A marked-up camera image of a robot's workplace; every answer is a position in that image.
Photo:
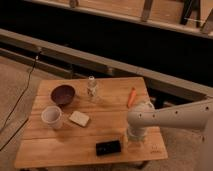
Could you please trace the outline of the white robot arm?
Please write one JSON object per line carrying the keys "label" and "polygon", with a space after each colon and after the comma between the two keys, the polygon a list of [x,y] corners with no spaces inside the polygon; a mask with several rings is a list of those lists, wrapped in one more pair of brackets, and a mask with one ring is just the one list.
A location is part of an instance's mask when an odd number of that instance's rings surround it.
{"label": "white robot arm", "polygon": [[213,99],[155,109],[151,102],[139,103],[127,113],[129,139],[141,140],[152,126],[198,129],[204,141],[196,171],[213,171]]}

